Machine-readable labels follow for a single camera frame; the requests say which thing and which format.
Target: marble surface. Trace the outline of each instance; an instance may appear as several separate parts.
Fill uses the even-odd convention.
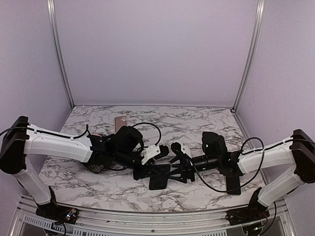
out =
[[[62,132],[80,134],[89,124],[93,133],[114,133],[114,118],[127,116],[128,125],[151,122],[160,127],[160,144],[185,143],[192,156],[202,155],[203,131],[223,135],[229,150],[239,149],[244,137],[228,109],[207,107],[152,107],[152,106],[89,106],[75,107]],[[151,126],[137,127],[144,136],[145,144],[153,144],[158,132]],[[225,178],[217,170],[201,173],[214,188],[225,190]],[[241,183],[253,174],[241,177]],[[123,211],[174,212],[214,209],[247,204],[253,191],[263,186],[260,174],[242,188],[240,196],[217,193],[196,176],[187,184],[169,180],[164,190],[151,191],[149,179],[133,180],[132,171],[114,172],[103,170],[94,174],[79,162],[47,157],[40,177],[55,191],[57,201],[76,206]]]

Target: white wall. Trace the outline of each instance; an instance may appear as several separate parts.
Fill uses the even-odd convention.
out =
[[[59,130],[70,112],[48,21],[46,1],[0,1],[0,130],[18,116]],[[43,157],[32,157],[40,170]],[[22,188],[0,171],[0,235],[7,235]]]
[[[315,140],[315,1],[267,0],[249,82],[238,111],[266,144],[302,128]],[[266,170],[269,179],[285,167]],[[298,236],[315,232],[315,184],[285,200]]]
[[[231,107],[256,0],[56,0],[76,104]]]

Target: pink smartphone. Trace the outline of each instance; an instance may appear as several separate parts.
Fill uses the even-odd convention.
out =
[[[115,117],[115,133],[117,133],[122,126],[127,126],[127,117]]]

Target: ventilation grille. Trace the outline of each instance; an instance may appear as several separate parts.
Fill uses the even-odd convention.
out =
[[[24,222],[37,226],[39,228],[44,228],[46,230],[51,230],[54,232],[63,232],[62,225],[53,225],[53,222],[46,220],[41,217],[25,215]],[[128,234],[108,234],[106,232],[100,232],[93,229],[81,229],[77,228],[76,225],[67,225],[67,235],[68,236],[134,236]],[[226,230],[215,231],[211,233],[203,234],[185,234],[185,236],[227,236]]]

